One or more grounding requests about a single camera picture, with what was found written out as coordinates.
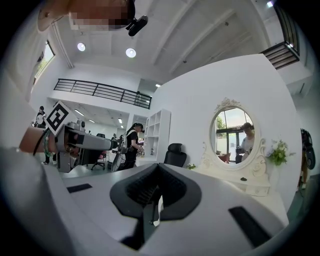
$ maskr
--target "black office chair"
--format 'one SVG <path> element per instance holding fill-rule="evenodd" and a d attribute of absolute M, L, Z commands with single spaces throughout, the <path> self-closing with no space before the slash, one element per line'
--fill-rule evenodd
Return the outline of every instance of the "black office chair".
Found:
<path fill-rule="evenodd" d="M 168 151 L 165 154 L 164 163 L 172 166 L 183 167 L 187 154 L 181 152 L 181 143 L 173 143 L 168 146 Z"/>

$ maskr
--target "ornate mirror frame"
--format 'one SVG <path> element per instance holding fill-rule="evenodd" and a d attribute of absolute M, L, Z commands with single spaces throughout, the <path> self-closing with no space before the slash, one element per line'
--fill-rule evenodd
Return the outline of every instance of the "ornate mirror frame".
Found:
<path fill-rule="evenodd" d="M 212 129 L 215 124 L 215 120 L 220 112 L 230 109 L 238 108 L 247 113 L 254 125 L 254 145 L 251 151 L 251 154 L 246 158 L 244 162 L 238 164 L 226 164 L 219 159 L 216 155 L 213 146 L 212 146 Z M 213 176 L 219 179 L 231 181 L 239 184 L 248 184 L 252 189 L 246 187 L 246 192 L 248 194 L 255 194 L 256 196 L 265 196 L 268 193 L 270 183 L 268 175 L 266 174 L 267 165 L 266 159 L 264 157 L 265 149 L 265 139 L 261 137 L 261 130 L 259 122 L 256 119 L 255 115 L 241 105 L 240 102 L 225 98 L 220 104 L 217 105 L 213 117 L 210 119 L 210 123 L 206 126 L 208 127 L 206 131 L 206 141 L 204 144 L 204 153 L 201 157 L 201 163 L 196 169 L 197 172 L 203 173 L 209 176 Z M 240 178 L 246 178 L 247 181 L 240 181 Z"/>

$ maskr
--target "pixelated area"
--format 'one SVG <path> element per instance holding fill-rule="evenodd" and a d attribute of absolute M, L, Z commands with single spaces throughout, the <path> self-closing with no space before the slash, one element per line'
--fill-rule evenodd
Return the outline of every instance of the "pixelated area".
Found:
<path fill-rule="evenodd" d="M 80 0 L 69 7 L 70 17 L 79 26 L 126 26 L 134 18 L 129 0 Z"/>

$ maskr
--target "camera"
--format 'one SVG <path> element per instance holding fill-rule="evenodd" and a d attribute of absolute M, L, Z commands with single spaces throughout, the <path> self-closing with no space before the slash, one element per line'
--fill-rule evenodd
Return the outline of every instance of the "camera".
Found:
<path fill-rule="evenodd" d="M 134 18 L 125 29 L 129 31 L 129 36 L 134 37 L 140 30 L 148 24 L 148 17 L 142 16 L 140 19 Z"/>

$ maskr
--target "white vanity table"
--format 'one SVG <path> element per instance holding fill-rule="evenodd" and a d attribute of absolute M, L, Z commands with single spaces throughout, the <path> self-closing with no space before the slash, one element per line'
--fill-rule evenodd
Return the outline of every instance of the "white vanity table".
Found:
<path fill-rule="evenodd" d="M 214 130 L 214 133 L 212 131 L 213 128 L 215 129 L 215 120 L 217 116 L 221 112 L 232 108 L 243 110 L 250 116 L 254 124 L 253 148 L 245 161 L 238 164 L 226 164 L 221 161 L 211 146 L 211 136 L 212 134 L 216 134 L 216 130 Z M 266 172 L 267 164 L 264 156 L 265 140 L 261 136 L 259 123 L 254 114 L 245 109 L 240 102 L 225 98 L 221 104 L 216 107 L 213 118 L 206 127 L 208 127 L 206 132 L 207 138 L 203 142 L 204 153 L 201 158 L 201 163 L 193 170 L 232 184 L 268 208 L 285 226 L 287 226 L 289 220 L 283 201 L 279 193 L 271 187 L 269 175 Z"/>

